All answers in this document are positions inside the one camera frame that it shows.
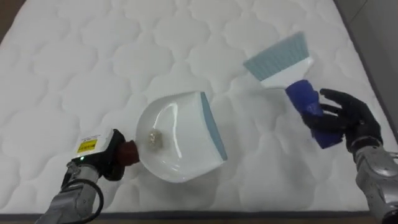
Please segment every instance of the white dustpan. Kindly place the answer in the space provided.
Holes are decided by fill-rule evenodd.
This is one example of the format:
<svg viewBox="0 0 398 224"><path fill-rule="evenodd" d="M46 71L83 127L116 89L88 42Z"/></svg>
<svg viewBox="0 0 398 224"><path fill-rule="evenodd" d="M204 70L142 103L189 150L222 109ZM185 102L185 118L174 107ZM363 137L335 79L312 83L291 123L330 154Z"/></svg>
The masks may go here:
<svg viewBox="0 0 398 224"><path fill-rule="evenodd" d="M168 182L191 180L227 160L204 92L149 104L138 121L136 144L142 164Z"/></svg>

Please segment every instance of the sticker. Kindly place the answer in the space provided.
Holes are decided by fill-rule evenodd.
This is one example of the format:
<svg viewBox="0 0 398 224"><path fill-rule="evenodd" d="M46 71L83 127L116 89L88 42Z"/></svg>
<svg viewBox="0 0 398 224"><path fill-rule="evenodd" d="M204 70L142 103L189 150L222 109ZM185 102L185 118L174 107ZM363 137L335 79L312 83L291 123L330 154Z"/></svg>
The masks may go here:
<svg viewBox="0 0 398 224"><path fill-rule="evenodd" d="M97 139L82 142L79 148L77 149L77 153L94 150L96 144L97 144Z"/></svg>

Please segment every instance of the mattress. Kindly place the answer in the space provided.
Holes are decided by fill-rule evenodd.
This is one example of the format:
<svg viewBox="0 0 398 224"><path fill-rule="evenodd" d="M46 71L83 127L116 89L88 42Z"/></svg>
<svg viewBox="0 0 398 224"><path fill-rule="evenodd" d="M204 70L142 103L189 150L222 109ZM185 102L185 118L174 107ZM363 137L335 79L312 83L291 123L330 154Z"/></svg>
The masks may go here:
<svg viewBox="0 0 398 224"><path fill-rule="evenodd" d="M304 31L313 86L365 101L392 130L332 0L28 0L0 45L0 213L43 213L82 134L133 139L155 99L204 91L228 161L183 184L142 164L100 179L104 212L363 211L353 158L320 149L283 90L243 67Z"/></svg>

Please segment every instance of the bristles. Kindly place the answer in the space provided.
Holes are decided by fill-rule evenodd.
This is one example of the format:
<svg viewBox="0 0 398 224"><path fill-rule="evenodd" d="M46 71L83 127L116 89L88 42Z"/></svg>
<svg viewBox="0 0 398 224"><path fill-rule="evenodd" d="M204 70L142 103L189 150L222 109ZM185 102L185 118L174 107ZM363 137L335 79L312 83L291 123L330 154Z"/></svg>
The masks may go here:
<svg viewBox="0 0 398 224"><path fill-rule="evenodd" d="M299 32L245 61L244 66L263 81L309 56L304 33Z"/></svg>

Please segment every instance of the brush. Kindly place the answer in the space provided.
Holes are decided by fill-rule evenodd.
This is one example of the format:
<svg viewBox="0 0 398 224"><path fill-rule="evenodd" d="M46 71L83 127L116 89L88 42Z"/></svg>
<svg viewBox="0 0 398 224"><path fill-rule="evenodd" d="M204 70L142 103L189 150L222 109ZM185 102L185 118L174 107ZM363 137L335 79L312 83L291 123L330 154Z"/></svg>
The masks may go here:
<svg viewBox="0 0 398 224"><path fill-rule="evenodd" d="M244 66L264 88L283 88L300 114L323 116L318 93L308 80L304 80L313 63L304 33L299 32L263 50L244 62ZM322 149L340 143L343 137L342 134L311 132Z"/></svg>

